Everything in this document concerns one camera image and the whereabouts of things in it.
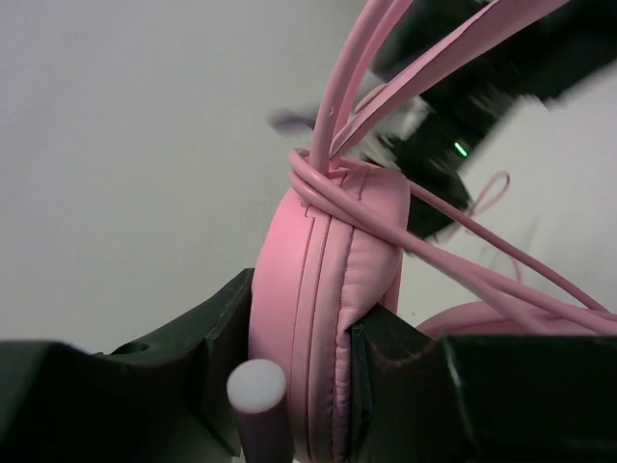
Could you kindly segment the pink headphones with cable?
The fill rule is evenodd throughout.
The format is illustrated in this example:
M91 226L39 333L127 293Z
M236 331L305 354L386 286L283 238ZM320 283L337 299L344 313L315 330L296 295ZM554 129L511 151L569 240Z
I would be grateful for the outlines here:
M402 258L412 253L465 286L477 302L426 321L429 333L509 321L526 333L611 336L616 318L550 268L402 174L345 157L387 113L558 8L555 1L493 1L387 84L353 99L405 1L370 1L335 64L310 148L289 155L290 190L260 251L252 286L249 354L277 363L287 379L295 455L346 459L351 397L349 328L375 305L394 310ZM572 303L461 259L406 229L421 198L534 269Z

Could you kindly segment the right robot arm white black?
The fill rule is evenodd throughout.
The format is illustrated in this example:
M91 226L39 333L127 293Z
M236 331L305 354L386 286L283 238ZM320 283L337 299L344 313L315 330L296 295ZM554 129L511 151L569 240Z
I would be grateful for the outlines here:
M583 187L611 179L610 164L550 149L540 132L526 133L503 154L477 150L518 100L554 103L615 58L615 3L569 1L421 93L426 111L414 128L405 128L397 111L378 124L377 134L408 178L456 205L469 202L458 178L466 165L508 171L517 201L559 219L549 263L593 293L614 296L616 232L596 224L597 194Z

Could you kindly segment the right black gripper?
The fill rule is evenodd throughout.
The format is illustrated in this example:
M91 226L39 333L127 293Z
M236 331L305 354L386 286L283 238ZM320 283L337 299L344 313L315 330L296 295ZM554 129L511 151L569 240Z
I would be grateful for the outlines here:
M371 70L390 81L491 1L414 1ZM616 60L616 1L569 1L420 94L426 115L409 134L377 129L379 155L461 211L471 199L458 170L517 99L557 100ZM407 230L435 236L453 220L412 195Z

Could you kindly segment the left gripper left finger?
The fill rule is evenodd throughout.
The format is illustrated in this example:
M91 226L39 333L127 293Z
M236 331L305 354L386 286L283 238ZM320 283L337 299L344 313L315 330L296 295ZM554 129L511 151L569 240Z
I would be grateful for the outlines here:
M1 344L5 462L229 462L226 392L247 357L253 270L109 354L51 340Z

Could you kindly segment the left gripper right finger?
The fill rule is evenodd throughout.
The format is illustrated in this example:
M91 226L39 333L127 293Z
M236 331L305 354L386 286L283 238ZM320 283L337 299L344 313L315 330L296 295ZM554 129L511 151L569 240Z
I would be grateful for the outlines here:
M616 341L430 340L384 308L350 331L353 462L612 462Z

